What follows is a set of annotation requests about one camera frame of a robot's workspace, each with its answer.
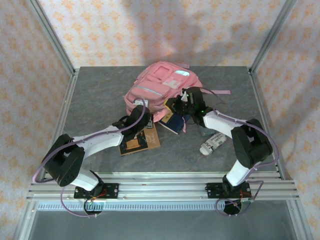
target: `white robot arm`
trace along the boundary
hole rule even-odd
[[[232,169],[222,179],[224,197],[229,197],[231,192],[239,189],[252,168],[273,152],[268,138],[246,124],[262,129],[257,119],[240,120],[207,107],[199,87],[184,89],[181,96],[169,98],[165,105],[172,112],[181,116],[191,115],[196,124],[217,130],[232,139],[237,159]]]
[[[44,157],[44,168],[59,186],[74,185],[81,188],[86,197],[94,198],[101,194],[104,183],[93,171],[82,168],[83,160],[99,151],[118,146],[123,141],[134,139],[151,119],[148,108],[143,111],[143,106],[138,105],[130,116],[123,117],[101,131],[75,137],[63,134]],[[48,159],[53,152],[57,153]]]

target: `blue book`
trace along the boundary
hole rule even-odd
[[[187,122],[191,116],[185,115],[183,117],[185,122]],[[180,115],[170,112],[165,115],[158,123],[164,126],[166,129],[169,129],[173,133],[179,134],[184,127],[184,120]]]

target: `wallpaper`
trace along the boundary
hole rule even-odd
[[[75,68],[250,66],[285,0],[40,0]]]
[[[257,72],[270,127],[320,239],[320,8],[298,0]]]
[[[0,16],[0,239],[11,240],[69,74],[26,0],[1,0]]]

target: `cable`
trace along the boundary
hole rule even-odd
[[[212,93],[213,95],[215,95],[215,96],[217,97],[217,95],[216,95],[213,91],[211,91],[210,89],[206,89],[206,88],[202,88],[202,87],[201,87],[201,89],[204,89],[204,90]],[[266,131],[264,131],[263,129],[261,129],[261,128],[253,125],[253,124],[250,124],[250,123],[248,123],[248,122],[244,122],[244,121],[240,121],[240,120],[235,120],[235,119],[233,119],[233,118],[231,118],[231,117],[228,117],[228,116],[225,116],[225,115],[221,115],[221,114],[219,114],[219,113],[216,111],[216,109],[214,109],[214,108],[213,108],[212,110],[213,110],[213,112],[215,113],[215,115],[216,115],[217,117],[220,117],[220,118],[222,118],[222,119],[228,120],[228,121],[233,122],[233,123],[236,122],[236,123],[238,123],[238,124],[247,125],[248,127],[253,128],[253,129],[259,131],[260,133],[262,133],[263,135],[265,135],[265,136],[269,139],[269,141],[270,141],[270,143],[271,143],[271,145],[272,145],[272,147],[273,147],[273,149],[274,149],[274,154],[275,154],[274,160],[273,160],[272,162],[263,163],[263,164],[259,164],[259,165],[257,165],[257,166],[254,166],[254,167],[247,173],[247,175],[244,177],[245,180],[247,180],[247,179],[249,178],[249,176],[250,176],[254,171],[258,170],[259,168],[262,168],[262,167],[265,167],[265,166],[274,165],[274,164],[279,160],[279,156],[280,156],[280,154],[279,154],[279,148],[278,148],[275,140],[274,140]]]
[[[90,218],[90,217],[96,217],[97,214],[90,214],[90,215],[81,215],[81,214],[78,214],[78,213],[75,213],[74,211],[71,211],[69,208],[67,208],[67,206],[65,205],[64,201],[63,201],[63,194],[64,194],[64,191],[66,189],[67,186],[64,186],[61,190],[61,193],[60,193],[60,202],[61,202],[61,205],[62,207],[70,214],[74,215],[74,216],[77,216],[77,217],[80,217],[80,218]]]
[[[255,193],[255,195],[254,195],[254,197],[253,197],[253,201],[255,201],[256,197],[258,196],[258,193],[260,192],[260,190],[261,190],[261,188],[262,188],[262,185],[264,184],[264,181],[263,181],[263,180],[247,181],[247,183],[250,183],[250,184],[260,183],[260,185],[259,185],[258,189],[256,190],[256,193]],[[237,205],[236,202],[230,200],[229,198],[220,198],[220,199],[218,199],[218,200],[215,202],[214,207],[215,207],[216,211],[217,211],[220,215],[222,215],[222,216],[224,216],[224,217],[231,217],[231,216],[236,217],[236,216],[238,216],[238,215],[244,214],[244,213],[251,207],[251,205],[252,205],[252,204],[250,203],[249,206],[248,206],[245,210],[243,210],[242,212],[239,212],[238,214],[235,214],[235,215],[224,214],[224,213],[222,213],[220,210],[218,210],[218,203],[219,203],[221,200],[225,200],[225,201],[230,202],[230,203],[228,203],[228,204],[226,204],[226,205],[233,204],[233,205],[234,205],[235,207],[237,207],[239,210],[241,210],[241,209],[238,207],[238,205]]]
[[[215,95],[215,96],[220,100],[220,102],[217,103],[216,105],[218,105],[218,104],[226,104],[225,101],[223,101],[223,100],[222,100],[216,93],[214,93],[212,90],[210,90],[210,89],[208,89],[208,88],[204,88],[204,87],[199,87],[199,88],[200,88],[200,89],[203,89],[203,90],[205,90],[205,91],[208,91],[209,93]]]
[[[215,95],[216,97],[218,97],[218,96],[217,96],[213,91],[211,91],[210,89],[206,89],[206,88],[202,88],[202,87],[201,87],[201,89],[204,89],[204,90],[210,92],[211,94]],[[257,197],[257,195],[258,195],[258,193],[259,193],[259,191],[260,191],[260,189],[261,189],[261,187],[262,187],[262,185],[264,184],[264,181],[263,181],[263,180],[247,181],[247,179],[249,178],[249,176],[250,176],[254,171],[258,170],[259,168],[262,168],[262,167],[265,167],[265,166],[274,165],[274,164],[279,160],[279,156],[280,156],[280,154],[279,154],[279,148],[278,148],[275,140],[274,140],[266,131],[264,131],[263,129],[261,129],[261,128],[253,125],[253,124],[250,124],[250,123],[248,123],[248,122],[244,122],[244,121],[240,121],[240,120],[235,120],[235,119],[233,119],[233,118],[231,118],[231,117],[228,117],[228,116],[225,116],[225,115],[221,115],[221,114],[219,114],[219,113],[216,111],[216,109],[214,109],[214,108],[213,108],[212,110],[213,110],[213,112],[216,114],[217,117],[220,117],[220,118],[222,118],[222,119],[228,120],[228,121],[233,122],[233,123],[236,122],[236,123],[238,123],[238,124],[246,125],[246,126],[248,126],[248,127],[250,127],[250,128],[253,128],[253,129],[259,131],[260,133],[262,133],[263,135],[265,135],[265,136],[269,139],[269,141],[270,141],[270,143],[271,143],[271,145],[272,145],[272,147],[273,147],[273,149],[274,149],[275,157],[274,157],[274,160],[273,160],[272,162],[263,163],[263,164],[259,164],[259,165],[254,166],[254,167],[245,175],[245,177],[244,177],[244,180],[245,180],[247,183],[260,183],[260,186],[258,187],[258,189],[257,189],[257,191],[256,191],[256,193],[255,193],[255,195],[254,195],[254,197],[253,197],[253,200],[255,200],[256,197]],[[219,203],[221,200],[226,200],[226,201],[231,202],[232,204],[234,204],[234,202],[231,201],[231,200],[228,199],[228,198],[221,198],[221,199],[219,199],[218,201],[215,202],[215,209],[217,210],[217,212],[218,212],[219,214],[223,215],[223,216],[233,216],[233,215],[223,214],[223,213],[221,213],[221,212],[218,210],[218,203]],[[235,214],[235,216],[238,216],[239,214],[243,214],[245,211],[247,211],[247,210],[249,209],[250,206],[251,206],[251,204],[250,204],[243,212],[240,212],[240,213],[238,213],[238,214]]]
[[[73,146],[73,145],[76,145],[76,144],[84,143],[85,141],[88,141],[88,140],[90,140],[90,139],[92,139],[92,138],[95,138],[95,137],[97,137],[97,136],[106,135],[106,134],[121,133],[121,132],[126,131],[126,130],[134,127],[135,125],[137,125],[137,124],[140,122],[140,120],[143,118],[143,116],[144,116],[144,114],[145,114],[145,112],[146,112],[146,108],[147,108],[147,107],[146,107],[145,101],[144,101],[142,98],[137,98],[137,99],[135,99],[134,101],[136,101],[136,100],[142,100],[143,109],[142,109],[142,113],[141,113],[140,117],[139,117],[134,123],[132,123],[130,126],[127,126],[127,127],[122,128],[122,129],[112,130],[112,131],[102,131],[102,132],[98,132],[98,133],[95,133],[95,134],[93,134],[93,135],[90,135],[90,136],[88,136],[88,137],[86,137],[86,138],[84,138],[84,139],[82,139],[82,140],[72,141],[72,142],[69,142],[69,143],[67,143],[67,144],[65,144],[65,145],[62,145],[62,146],[58,147],[57,149],[53,150],[53,151],[42,161],[42,163],[40,164],[40,166],[37,168],[37,170],[35,171],[35,173],[34,173],[33,176],[32,176],[32,182],[33,182],[33,183],[37,183],[37,184],[42,184],[42,183],[47,183],[47,182],[51,181],[51,179],[47,179],[47,180],[44,180],[44,181],[38,181],[38,180],[37,180],[37,176],[38,176],[38,174],[40,173],[40,171],[42,170],[42,168],[46,165],[46,163],[47,163],[54,155],[56,155],[58,152],[60,152],[61,150],[66,149],[66,148],[68,148],[68,147],[70,147],[70,146]]]

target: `gray table surface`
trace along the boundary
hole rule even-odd
[[[125,116],[123,96],[133,85],[145,66],[81,67],[64,133],[82,136],[100,131]],[[213,90],[230,90],[230,95],[220,95],[226,104],[216,108],[238,119],[262,120],[254,90],[244,66],[193,66],[190,68],[204,87]],[[219,100],[205,95],[208,106]],[[120,156],[118,147],[111,147],[86,158],[83,166],[95,172],[227,172],[236,161],[231,139],[210,156],[203,156],[200,145],[203,137],[197,125],[187,125],[186,133],[172,133],[156,124],[161,147]],[[276,171],[267,166],[261,171]]]

